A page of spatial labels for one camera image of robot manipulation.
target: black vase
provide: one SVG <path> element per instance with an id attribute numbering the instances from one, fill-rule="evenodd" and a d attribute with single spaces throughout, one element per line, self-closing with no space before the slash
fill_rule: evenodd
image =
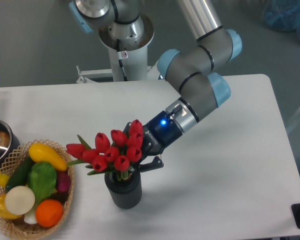
<path id="1" fill-rule="evenodd" d="M 113 202 L 122 209 L 136 206 L 142 197 L 141 175 L 135 170 L 128 180 L 118 181 L 116 173 L 104 174 L 105 184 L 111 194 Z"/>

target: fake vegetable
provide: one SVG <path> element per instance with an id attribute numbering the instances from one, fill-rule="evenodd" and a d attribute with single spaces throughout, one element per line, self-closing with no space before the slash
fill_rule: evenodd
<path id="1" fill-rule="evenodd" d="M 29 147 L 29 155 L 36 163 L 49 162 L 55 170 L 67 170 L 67 162 L 51 146 L 36 142 Z"/>
<path id="2" fill-rule="evenodd" d="M 22 215 L 34 206 L 35 195 L 27 186 L 16 186 L 6 194 L 4 204 L 10 213 Z"/>
<path id="3" fill-rule="evenodd" d="M 20 165 L 14 170 L 8 182 L 5 185 L 5 192 L 9 192 L 16 186 L 26 185 L 30 169 L 35 164 L 30 156 L 26 156 Z"/>
<path id="4" fill-rule="evenodd" d="M 51 163 L 43 161 L 33 165 L 29 172 L 28 186 L 34 193 L 36 207 L 54 192 L 56 181 L 57 172 Z"/>
<path id="5" fill-rule="evenodd" d="M 64 213 L 62 204 L 54 199 L 44 200 L 35 211 L 35 217 L 43 227 L 50 228 L 57 224 Z"/>
<path id="6" fill-rule="evenodd" d="M 36 210 L 37 210 L 37 207 L 36 206 L 33 206 L 33 208 L 31 208 L 30 211 L 28 211 L 25 215 L 24 215 L 24 219 L 23 221 L 26 223 L 26 224 L 37 224 L 38 221 L 36 219 Z"/>
<path id="7" fill-rule="evenodd" d="M 4 219 L 18 219 L 22 215 L 15 215 L 9 212 L 5 204 L 6 194 L 0 195 L 0 217 Z"/>
<path id="8" fill-rule="evenodd" d="M 10 177 L 7 174 L 0 172 L 0 187 L 5 188 L 9 178 Z"/>
<path id="9" fill-rule="evenodd" d="M 56 174 L 56 185 L 55 189 L 59 193 L 65 193 L 70 189 L 71 178 L 65 172 L 58 172 Z"/>

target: bouquet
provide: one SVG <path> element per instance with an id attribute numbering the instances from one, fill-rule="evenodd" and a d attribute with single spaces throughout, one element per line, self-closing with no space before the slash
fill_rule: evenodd
<path id="1" fill-rule="evenodd" d="M 86 163 L 93 169 L 87 175 L 116 173 L 117 180 L 125 181 L 142 158 L 143 125 L 139 120 L 129 123 L 124 130 L 111 130 L 112 143 L 104 133 L 95 136 L 95 148 L 91 148 L 80 135 L 80 143 L 66 145 L 66 152 L 76 158 L 68 166 Z"/>

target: orange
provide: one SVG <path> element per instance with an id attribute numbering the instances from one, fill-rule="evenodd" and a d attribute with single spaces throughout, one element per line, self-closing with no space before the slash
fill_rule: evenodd
<path id="1" fill-rule="evenodd" d="M 62 204 L 53 199 L 44 200 L 35 211 L 35 218 L 43 227 L 50 228 L 57 224 L 64 213 Z"/>

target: cucumber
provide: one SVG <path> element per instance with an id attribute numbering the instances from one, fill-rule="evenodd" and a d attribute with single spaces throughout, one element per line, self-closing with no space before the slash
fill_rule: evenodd
<path id="1" fill-rule="evenodd" d="M 35 165 L 35 162 L 31 159 L 29 155 L 19 164 L 19 166 L 14 170 L 8 182 L 5 185 L 5 192 L 9 192 L 11 189 L 17 186 L 24 186 L 28 181 L 28 174 Z"/>

